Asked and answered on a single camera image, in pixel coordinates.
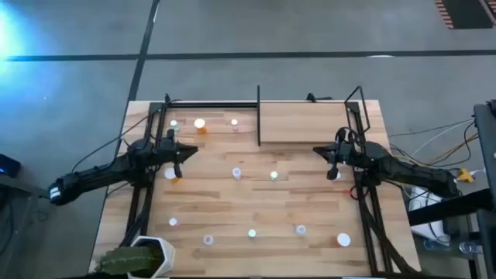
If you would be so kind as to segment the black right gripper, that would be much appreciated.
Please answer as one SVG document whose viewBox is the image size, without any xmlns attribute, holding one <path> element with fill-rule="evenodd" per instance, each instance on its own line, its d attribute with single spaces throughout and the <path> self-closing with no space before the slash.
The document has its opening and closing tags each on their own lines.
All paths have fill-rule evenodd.
<svg viewBox="0 0 496 279">
<path fill-rule="evenodd" d="M 328 146 L 316 146 L 312 150 L 327 162 L 331 163 L 327 178 L 331 181 L 337 179 L 339 169 L 338 163 L 343 163 L 354 149 L 353 134 L 350 128 L 340 128 L 336 134 L 335 144 Z"/>
</svg>

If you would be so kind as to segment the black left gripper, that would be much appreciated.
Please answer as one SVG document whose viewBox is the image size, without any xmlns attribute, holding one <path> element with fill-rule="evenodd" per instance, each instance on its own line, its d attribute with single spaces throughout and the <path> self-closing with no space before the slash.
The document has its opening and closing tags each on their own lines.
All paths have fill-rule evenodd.
<svg viewBox="0 0 496 279">
<path fill-rule="evenodd" d="M 160 142 L 157 143 L 157 149 L 164 163 L 172 163 L 174 165 L 174 174 L 177 178 L 182 178 L 179 155 L 181 158 L 190 158 L 198 152 L 197 146 L 185 143 L 180 144 L 181 151 L 179 151 L 177 142 L 175 141 L 174 129 L 168 129 L 166 135 L 160 138 Z"/>
</svg>

